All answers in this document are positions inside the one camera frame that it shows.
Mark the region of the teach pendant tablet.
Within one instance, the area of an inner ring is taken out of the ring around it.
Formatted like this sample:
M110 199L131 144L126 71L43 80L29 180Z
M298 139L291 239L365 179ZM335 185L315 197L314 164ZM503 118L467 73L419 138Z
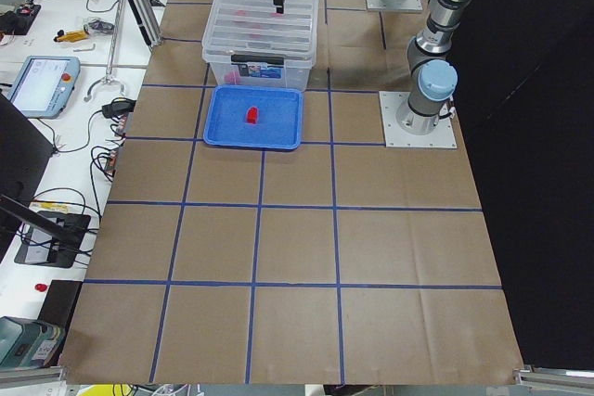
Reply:
M80 68L77 57L29 56L8 100L27 118L55 119L69 102Z

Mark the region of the black power adapter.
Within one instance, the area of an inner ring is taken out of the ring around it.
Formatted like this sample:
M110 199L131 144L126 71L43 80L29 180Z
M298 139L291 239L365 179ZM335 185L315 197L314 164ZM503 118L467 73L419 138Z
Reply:
M111 119L120 117L126 113L133 112L136 107L136 101L129 98L117 97L109 104L101 107L101 113L104 118Z

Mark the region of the black monitor stand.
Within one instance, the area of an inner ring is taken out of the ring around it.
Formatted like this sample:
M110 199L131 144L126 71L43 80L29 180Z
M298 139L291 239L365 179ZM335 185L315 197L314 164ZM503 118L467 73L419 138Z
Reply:
M82 255L90 217L35 211L33 197L53 146L6 98L1 98L1 253L20 242L14 262L71 268Z

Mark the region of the blue plastic tray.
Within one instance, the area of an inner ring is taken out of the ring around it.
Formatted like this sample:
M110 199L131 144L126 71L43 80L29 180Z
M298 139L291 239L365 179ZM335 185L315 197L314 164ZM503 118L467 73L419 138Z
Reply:
M302 142L303 93L288 88L214 88L203 139L211 146L294 150Z

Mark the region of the clear plastic storage box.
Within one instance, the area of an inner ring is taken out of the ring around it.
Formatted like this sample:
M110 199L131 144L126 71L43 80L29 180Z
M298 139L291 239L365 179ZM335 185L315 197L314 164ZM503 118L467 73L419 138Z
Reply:
M215 80L219 84L225 84L224 77L227 73L237 71L243 85L291 88L301 91L306 88L310 70L314 66L287 65L282 57L243 55L234 55L227 63L207 63L210 64Z

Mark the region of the clear plastic box lid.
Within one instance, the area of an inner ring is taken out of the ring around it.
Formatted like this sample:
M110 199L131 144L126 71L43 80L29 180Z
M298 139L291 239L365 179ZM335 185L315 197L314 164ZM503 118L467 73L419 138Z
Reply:
M234 55L282 57L287 65L316 63L316 26L319 0L285 0L284 19L273 0L213 0L205 27L202 57L209 63L227 63ZM245 10L249 17L238 17ZM250 33L261 35L251 39Z

